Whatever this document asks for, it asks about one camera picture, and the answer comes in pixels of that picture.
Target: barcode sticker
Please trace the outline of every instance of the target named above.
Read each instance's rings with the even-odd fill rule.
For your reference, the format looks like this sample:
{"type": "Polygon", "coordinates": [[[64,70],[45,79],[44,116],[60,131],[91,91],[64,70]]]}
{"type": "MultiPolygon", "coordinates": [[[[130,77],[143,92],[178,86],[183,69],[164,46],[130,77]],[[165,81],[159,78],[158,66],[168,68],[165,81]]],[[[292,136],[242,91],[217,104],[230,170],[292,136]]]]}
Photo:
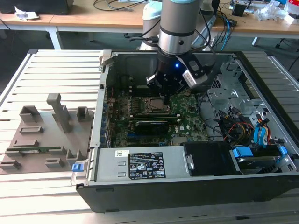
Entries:
{"type": "Polygon", "coordinates": [[[130,150],[116,150],[115,157],[128,157],[130,150]]]}

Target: wooden desk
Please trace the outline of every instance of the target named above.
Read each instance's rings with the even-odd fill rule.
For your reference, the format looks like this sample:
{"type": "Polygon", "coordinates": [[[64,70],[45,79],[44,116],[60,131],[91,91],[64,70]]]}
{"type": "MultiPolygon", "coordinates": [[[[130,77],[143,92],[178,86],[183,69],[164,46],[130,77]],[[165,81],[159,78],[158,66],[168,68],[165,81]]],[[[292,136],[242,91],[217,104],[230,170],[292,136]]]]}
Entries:
{"type": "MultiPolygon", "coordinates": [[[[293,38],[299,39],[299,26],[289,25],[284,20],[258,21],[253,14],[244,14],[243,17],[232,16],[231,10],[223,7],[222,11],[228,18],[238,21],[232,33],[233,36],[255,37],[253,45],[257,44],[258,37],[293,38]]],[[[0,14],[0,18],[11,29],[46,30],[49,32],[55,49],[63,49],[59,31],[78,32],[115,32],[115,33],[141,33],[142,13],[145,4],[133,7],[133,12],[100,11],[93,7],[94,0],[74,0],[69,15],[40,15],[39,20],[21,21],[14,14],[0,14]]],[[[123,7],[129,3],[112,3],[115,7],[123,7]]],[[[96,5],[99,8],[109,9],[105,2],[96,5]]],[[[7,29],[0,23],[1,29],[7,29]]],[[[223,30],[223,23],[217,19],[212,28],[211,36],[217,36],[223,30]]]]}
{"type": "MultiPolygon", "coordinates": [[[[74,0],[67,16],[54,15],[51,26],[102,27],[102,28],[139,28],[142,29],[142,13],[145,4],[134,6],[133,12],[101,11],[93,7],[94,0],[74,0]]],[[[114,7],[124,7],[128,3],[111,3],[114,7]]],[[[106,3],[99,2],[96,7],[109,10],[106,3]]]]}
{"type": "Polygon", "coordinates": [[[49,26],[53,16],[54,16],[53,14],[39,14],[39,19],[23,21],[20,20],[18,17],[16,17],[14,13],[12,14],[0,13],[0,19],[2,19],[6,25],[22,25],[22,26],[29,26],[29,25],[49,26]]]}
{"type": "MultiPolygon", "coordinates": [[[[38,31],[48,31],[52,43],[54,46],[59,46],[61,43],[60,37],[55,27],[50,26],[50,21],[53,18],[53,14],[39,14],[39,19],[23,21],[17,18],[14,13],[11,14],[2,14],[0,13],[0,18],[3,22],[12,30],[38,30],[38,31]]],[[[8,29],[0,21],[0,37],[6,38],[6,34],[3,31],[8,29]]]]}
{"type": "MultiPolygon", "coordinates": [[[[247,37],[272,37],[272,38],[299,38],[299,26],[290,25],[283,19],[257,20],[252,13],[244,13],[243,17],[233,16],[232,11],[229,10],[229,5],[223,3],[229,2],[228,0],[222,0],[220,7],[222,12],[228,17],[237,21],[237,26],[232,33],[233,36],[247,36],[247,37]]],[[[216,22],[212,28],[213,36],[217,35],[223,30],[223,22],[220,18],[216,19],[216,22]]],[[[253,45],[256,45],[258,38],[255,38],[253,45]]]]}

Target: metal slotted table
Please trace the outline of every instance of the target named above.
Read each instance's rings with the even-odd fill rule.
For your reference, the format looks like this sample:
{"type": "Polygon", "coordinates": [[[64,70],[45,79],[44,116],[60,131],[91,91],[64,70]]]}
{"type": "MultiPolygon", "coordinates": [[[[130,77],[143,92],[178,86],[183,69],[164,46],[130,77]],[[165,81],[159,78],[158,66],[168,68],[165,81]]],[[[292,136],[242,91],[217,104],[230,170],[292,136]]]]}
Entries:
{"type": "MultiPolygon", "coordinates": [[[[69,110],[78,106],[95,110],[100,54],[99,50],[39,50],[27,54],[0,97],[0,159],[20,123],[23,105],[51,110],[45,102],[47,95],[59,92],[69,110]]],[[[93,213],[70,179],[71,172],[0,175],[0,222],[231,224],[241,219],[243,223],[299,220],[299,191],[295,189],[260,203],[93,213]]]]}

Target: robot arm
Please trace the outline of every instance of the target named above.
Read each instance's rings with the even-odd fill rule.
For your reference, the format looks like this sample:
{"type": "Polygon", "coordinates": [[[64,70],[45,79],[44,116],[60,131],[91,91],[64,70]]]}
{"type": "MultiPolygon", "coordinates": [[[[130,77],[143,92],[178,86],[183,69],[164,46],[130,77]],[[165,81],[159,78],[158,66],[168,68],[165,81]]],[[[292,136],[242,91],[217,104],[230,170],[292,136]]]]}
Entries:
{"type": "Polygon", "coordinates": [[[148,87],[159,92],[164,104],[185,87],[207,80],[211,66],[202,66],[190,52],[202,0],[163,0],[157,68],[147,77],[148,87]]]}

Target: connector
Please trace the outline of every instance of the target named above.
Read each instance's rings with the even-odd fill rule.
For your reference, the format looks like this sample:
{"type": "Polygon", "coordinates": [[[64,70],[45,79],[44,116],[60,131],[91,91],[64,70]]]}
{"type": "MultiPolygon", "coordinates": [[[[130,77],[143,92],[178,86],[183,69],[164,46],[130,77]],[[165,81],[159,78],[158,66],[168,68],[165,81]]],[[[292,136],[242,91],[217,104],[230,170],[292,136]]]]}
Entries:
{"type": "Polygon", "coordinates": [[[257,120],[262,119],[262,117],[261,117],[261,115],[259,113],[256,115],[256,119],[257,120]]]}
{"type": "Polygon", "coordinates": [[[232,108],[232,113],[235,114],[235,115],[240,115],[241,114],[241,111],[235,107],[232,108]]]}
{"type": "Polygon", "coordinates": [[[263,120],[261,123],[257,124],[258,127],[260,126],[264,126],[266,125],[270,120],[268,118],[266,118],[265,120],[263,120]]]}
{"type": "Polygon", "coordinates": [[[151,36],[151,37],[146,38],[146,41],[151,41],[152,43],[158,43],[159,38],[157,36],[151,36]]]}
{"type": "Polygon", "coordinates": [[[221,118],[224,118],[224,119],[227,119],[227,118],[228,118],[228,114],[225,113],[225,112],[222,111],[222,110],[219,110],[219,116],[220,116],[221,118]]]}

